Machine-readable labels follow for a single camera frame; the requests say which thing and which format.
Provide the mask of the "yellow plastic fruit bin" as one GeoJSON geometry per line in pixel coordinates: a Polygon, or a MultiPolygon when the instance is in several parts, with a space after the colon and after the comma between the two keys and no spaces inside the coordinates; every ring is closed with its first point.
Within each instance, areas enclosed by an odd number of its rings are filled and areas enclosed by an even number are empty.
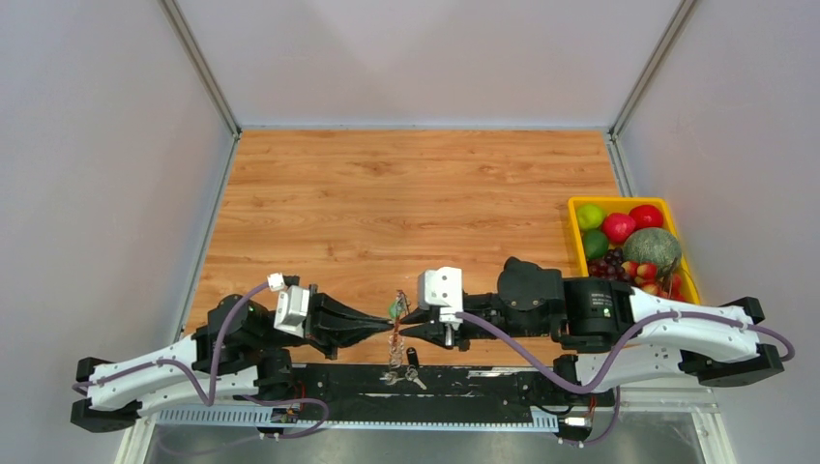
{"type": "MultiPolygon", "coordinates": [[[[668,208],[666,202],[661,198],[655,197],[618,197],[618,196],[574,196],[568,200],[568,237],[571,247],[571,253],[575,256],[577,267],[583,276],[588,276],[587,259],[585,258],[582,240],[585,233],[579,227],[580,215],[578,211],[586,205],[595,205],[600,207],[607,214],[627,214],[633,208],[640,206],[653,206],[657,208],[660,215],[663,217],[663,224],[661,229],[666,230],[676,239],[680,239],[677,231],[675,221],[672,217],[671,210],[668,208]]],[[[699,305],[700,295],[695,286],[694,281],[689,274],[688,260],[682,254],[679,263],[672,269],[674,275],[682,278],[681,286],[679,287],[680,294],[689,302],[699,305]]]]}

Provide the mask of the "small red peaches cluster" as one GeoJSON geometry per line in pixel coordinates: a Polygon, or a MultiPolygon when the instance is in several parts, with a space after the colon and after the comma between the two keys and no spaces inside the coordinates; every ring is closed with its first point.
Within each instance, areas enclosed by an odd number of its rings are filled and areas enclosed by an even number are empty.
{"type": "Polygon", "coordinates": [[[687,302],[683,292],[683,276],[680,273],[663,274],[651,262],[625,261],[621,264],[626,282],[644,292],[665,299],[687,302]]]}

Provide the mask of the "red apple right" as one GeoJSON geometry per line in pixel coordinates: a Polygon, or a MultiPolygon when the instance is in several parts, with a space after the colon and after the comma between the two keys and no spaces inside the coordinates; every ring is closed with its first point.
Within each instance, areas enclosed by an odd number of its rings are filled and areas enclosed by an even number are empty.
{"type": "Polygon", "coordinates": [[[638,205],[630,210],[629,216],[635,222],[635,230],[662,228],[664,226],[663,212],[655,205],[638,205]]]}

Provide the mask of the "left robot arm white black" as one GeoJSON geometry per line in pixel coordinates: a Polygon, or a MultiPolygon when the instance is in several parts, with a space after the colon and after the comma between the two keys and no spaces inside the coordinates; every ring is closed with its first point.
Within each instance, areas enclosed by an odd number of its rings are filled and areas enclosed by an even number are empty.
{"type": "Polygon", "coordinates": [[[223,298],[205,325],[137,358],[78,361],[70,421],[92,433],[129,428],[177,404],[221,400],[305,401],[290,348],[309,346],[328,360],[340,349],[393,329],[372,316],[303,287],[296,275],[271,274],[245,295],[223,298]]]}

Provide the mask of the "red apple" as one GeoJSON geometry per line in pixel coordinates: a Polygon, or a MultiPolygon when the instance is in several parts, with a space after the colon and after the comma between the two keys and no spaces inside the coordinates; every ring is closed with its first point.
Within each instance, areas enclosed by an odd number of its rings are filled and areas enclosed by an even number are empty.
{"type": "Polygon", "coordinates": [[[623,213],[609,214],[601,223],[600,231],[612,245],[620,245],[635,231],[636,221],[623,213]]]}
{"type": "Polygon", "coordinates": [[[629,216],[635,222],[635,230],[662,228],[664,226],[663,212],[655,205],[638,205],[630,210],[629,216]]]}

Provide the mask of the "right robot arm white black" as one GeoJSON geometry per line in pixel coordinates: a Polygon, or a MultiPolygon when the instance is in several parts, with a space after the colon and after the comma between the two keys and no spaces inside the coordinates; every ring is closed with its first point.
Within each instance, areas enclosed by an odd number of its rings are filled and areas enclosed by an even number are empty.
{"type": "Polygon", "coordinates": [[[751,297],[690,304],[619,281],[565,277],[515,257],[493,293],[467,294],[462,278],[454,267],[423,272],[418,307],[400,319],[401,334],[459,350],[477,339],[500,340],[569,404],[663,377],[747,386],[782,372],[796,353],[763,326],[760,303],[751,297]]]}

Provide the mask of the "key with black tag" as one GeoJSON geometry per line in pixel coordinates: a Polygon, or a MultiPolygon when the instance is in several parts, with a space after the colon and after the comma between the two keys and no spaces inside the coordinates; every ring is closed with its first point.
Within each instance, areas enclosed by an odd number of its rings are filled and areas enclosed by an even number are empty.
{"type": "Polygon", "coordinates": [[[427,390],[426,384],[421,380],[419,367],[420,367],[420,360],[418,356],[418,352],[414,347],[408,347],[406,349],[406,358],[407,358],[407,368],[405,371],[405,379],[409,382],[414,383],[422,390],[427,390]]]}

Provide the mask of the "red apple left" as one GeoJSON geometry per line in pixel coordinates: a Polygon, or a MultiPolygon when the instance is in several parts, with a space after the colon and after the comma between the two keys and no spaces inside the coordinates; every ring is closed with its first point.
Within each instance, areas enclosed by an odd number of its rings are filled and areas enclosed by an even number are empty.
{"type": "Polygon", "coordinates": [[[620,245],[635,231],[636,221],[623,213],[609,214],[601,223],[600,231],[612,245],[620,245]]]}

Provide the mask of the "light green apple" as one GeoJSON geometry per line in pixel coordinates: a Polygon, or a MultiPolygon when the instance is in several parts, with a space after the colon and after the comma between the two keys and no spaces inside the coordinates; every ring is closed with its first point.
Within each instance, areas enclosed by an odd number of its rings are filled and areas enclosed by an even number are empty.
{"type": "Polygon", "coordinates": [[[596,204],[585,204],[575,211],[580,231],[598,229],[607,217],[607,212],[596,204]]]}

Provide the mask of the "purple grape bunch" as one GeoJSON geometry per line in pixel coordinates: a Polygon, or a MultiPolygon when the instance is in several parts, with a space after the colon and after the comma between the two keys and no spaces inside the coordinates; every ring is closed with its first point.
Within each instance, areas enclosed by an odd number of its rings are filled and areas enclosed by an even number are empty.
{"type": "Polygon", "coordinates": [[[587,261],[590,276],[634,284],[638,264],[626,259],[621,247],[606,251],[603,257],[587,261]]]}

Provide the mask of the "green netted melon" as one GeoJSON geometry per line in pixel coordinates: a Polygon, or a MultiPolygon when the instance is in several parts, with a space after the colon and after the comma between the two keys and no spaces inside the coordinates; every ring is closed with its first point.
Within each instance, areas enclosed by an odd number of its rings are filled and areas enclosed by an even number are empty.
{"type": "Polygon", "coordinates": [[[627,260],[655,264],[662,275],[675,271],[683,261],[679,240],[671,232],[657,227],[633,232],[622,249],[627,260]]]}

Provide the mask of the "red handled metal key organizer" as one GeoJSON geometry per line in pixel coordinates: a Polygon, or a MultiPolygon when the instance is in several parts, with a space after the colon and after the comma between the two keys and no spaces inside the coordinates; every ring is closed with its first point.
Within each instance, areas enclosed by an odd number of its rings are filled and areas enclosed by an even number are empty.
{"type": "MultiPolygon", "coordinates": [[[[399,302],[405,306],[404,315],[409,313],[409,302],[406,294],[402,290],[397,290],[395,299],[392,302],[399,302]]],[[[388,386],[396,384],[401,379],[400,370],[403,364],[404,357],[404,338],[399,334],[400,331],[399,319],[393,320],[393,329],[389,335],[389,361],[388,371],[385,374],[385,383],[388,386]]]]}

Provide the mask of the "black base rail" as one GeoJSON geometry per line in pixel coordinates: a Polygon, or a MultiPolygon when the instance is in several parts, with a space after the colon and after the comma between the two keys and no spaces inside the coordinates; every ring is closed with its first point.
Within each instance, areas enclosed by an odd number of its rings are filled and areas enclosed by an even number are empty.
{"type": "Polygon", "coordinates": [[[324,401],[331,421],[420,424],[523,424],[539,412],[581,413],[614,404],[613,391],[577,394],[554,386],[538,371],[485,366],[423,365],[427,390],[406,379],[388,386],[387,367],[310,363],[295,366],[295,393],[324,401]]]}

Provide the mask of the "dark green lime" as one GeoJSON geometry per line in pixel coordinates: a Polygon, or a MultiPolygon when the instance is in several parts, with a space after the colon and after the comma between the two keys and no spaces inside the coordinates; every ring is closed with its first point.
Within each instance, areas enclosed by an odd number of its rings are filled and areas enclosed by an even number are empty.
{"type": "Polygon", "coordinates": [[[581,237],[581,244],[586,260],[603,258],[609,251],[609,240],[599,229],[585,231],[581,237]]]}

